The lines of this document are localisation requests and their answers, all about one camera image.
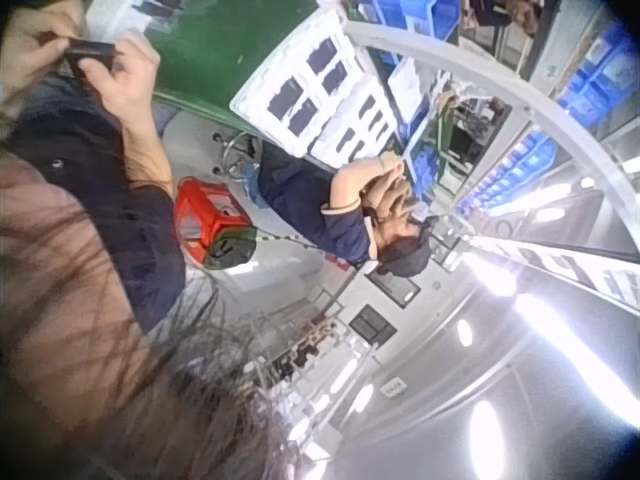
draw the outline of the window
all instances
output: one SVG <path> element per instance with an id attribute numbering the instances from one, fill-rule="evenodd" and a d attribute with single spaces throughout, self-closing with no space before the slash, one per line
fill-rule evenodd
<path id="1" fill-rule="evenodd" d="M 367 275 L 373 284 L 382 290 L 400 308 L 409 305 L 420 292 L 420 287 L 408 278 L 395 277 L 392 273 L 381 274 L 378 270 Z"/>
<path id="2" fill-rule="evenodd" d="M 360 310 L 349 326 L 369 345 L 377 343 L 378 348 L 398 331 L 369 305 Z"/>

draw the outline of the sleeve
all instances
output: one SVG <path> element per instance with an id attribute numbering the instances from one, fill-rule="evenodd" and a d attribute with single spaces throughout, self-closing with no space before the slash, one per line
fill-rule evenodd
<path id="1" fill-rule="evenodd" d="M 507 13 L 500 13 L 494 10 L 493 1 L 478 0 L 471 1 L 471 8 L 476 14 L 476 19 L 481 27 L 506 27 L 511 24 L 511 17 Z"/>
<path id="2" fill-rule="evenodd" d="M 371 240 L 365 225 L 362 208 L 351 210 L 323 209 L 325 225 L 329 237 L 335 246 L 336 255 L 352 263 L 369 260 Z"/>
<path id="3" fill-rule="evenodd" d="M 131 190 L 130 220 L 135 222 L 138 254 L 127 289 L 145 333 L 165 318 L 184 290 L 186 267 L 175 231 L 173 201 L 161 188 Z"/>

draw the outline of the blue shirt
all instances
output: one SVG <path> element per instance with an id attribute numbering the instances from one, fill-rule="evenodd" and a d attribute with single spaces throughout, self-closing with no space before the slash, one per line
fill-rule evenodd
<path id="1" fill-rule="evenodd" d="M 258 189 L 298 233 L 351 263 L 369 260 L 371 241 L 362 208 L 328 208 L 333 174 L 265 142 Z"/>
<path id="2" fill-rule="evenodd" d="M 145 332 L 162 320 L 185 285 L 173 201 L 159 187 L 131 189 L 120 132 L 83 111 L 57 111 L 18 124 L 7 148 L 87 211 Z"/>

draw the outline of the metal rod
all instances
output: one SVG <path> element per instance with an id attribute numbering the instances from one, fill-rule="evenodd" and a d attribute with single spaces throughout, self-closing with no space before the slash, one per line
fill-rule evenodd
<path id="1" fill-rule="evenodd" d="M 344 30 L 356 43 L 447 69 L 520 109 L 598 182 L 640 249 L 640 198 L 632 185 L 598 141 L 541 91 L 503 65 L 432 37 L 362 22 L 347 22 Z"/>

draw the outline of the label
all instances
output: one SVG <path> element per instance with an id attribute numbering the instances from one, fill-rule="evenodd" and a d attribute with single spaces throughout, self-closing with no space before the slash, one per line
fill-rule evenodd
<path id="1" fill-rule="evenodd" d="M 611 80 L 620 90 L 626 90 L 638 81 L 638 59 L 629 52 L 616 55 L 604 68 L 602 75 Z"/>
<path id="2" fill-rule="evenodd" d="M 585 55 L 585 59 L 594 65 L 598 65 L 602 62 L 607 53 L 609 53 L 609 50 L 611 50 L 611 44 L 604 38 L 600 37 L 593 42 L 593 45 L 591 45 L 591 48 Z"/>

